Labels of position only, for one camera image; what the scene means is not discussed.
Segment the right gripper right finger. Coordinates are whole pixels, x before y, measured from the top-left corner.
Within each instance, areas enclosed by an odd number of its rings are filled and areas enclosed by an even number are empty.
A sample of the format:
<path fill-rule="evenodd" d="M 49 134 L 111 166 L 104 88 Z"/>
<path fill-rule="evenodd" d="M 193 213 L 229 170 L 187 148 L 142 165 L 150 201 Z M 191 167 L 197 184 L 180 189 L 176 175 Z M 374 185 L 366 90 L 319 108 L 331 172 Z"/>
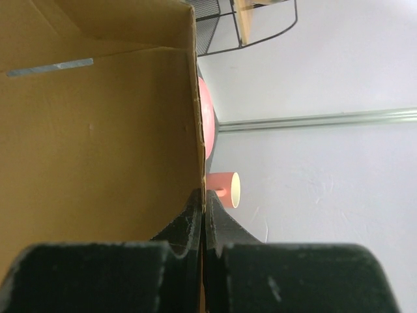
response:
<path fill-rule="evenodd" d="M 355 244 L 262 243 L 206 195 L 207 312 L 399 312 L 376 257 Z"/>

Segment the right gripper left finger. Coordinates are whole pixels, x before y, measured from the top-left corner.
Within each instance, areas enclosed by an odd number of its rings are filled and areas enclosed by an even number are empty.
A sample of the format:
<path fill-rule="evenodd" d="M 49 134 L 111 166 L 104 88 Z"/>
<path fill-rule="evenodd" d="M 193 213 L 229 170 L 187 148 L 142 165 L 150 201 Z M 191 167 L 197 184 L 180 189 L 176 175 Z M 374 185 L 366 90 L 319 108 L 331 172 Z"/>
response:
<path fill-rule="evenodd" d="M 197 312 L 202 193 L 149 241 L 39 243 L 1 283 L 2 312 Z"/>

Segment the brown cardboard box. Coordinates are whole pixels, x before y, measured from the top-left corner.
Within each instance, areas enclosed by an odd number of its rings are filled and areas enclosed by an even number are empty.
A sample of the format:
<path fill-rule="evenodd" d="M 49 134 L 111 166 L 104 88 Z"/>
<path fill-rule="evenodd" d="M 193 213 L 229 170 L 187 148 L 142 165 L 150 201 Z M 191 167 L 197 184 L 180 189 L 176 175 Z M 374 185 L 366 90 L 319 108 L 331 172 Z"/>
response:
<path fill-rule="evenodd" d="M 190 5 L 1 2 L 1 276 L 37 243 L 150 239 L 204 163 Z"/>

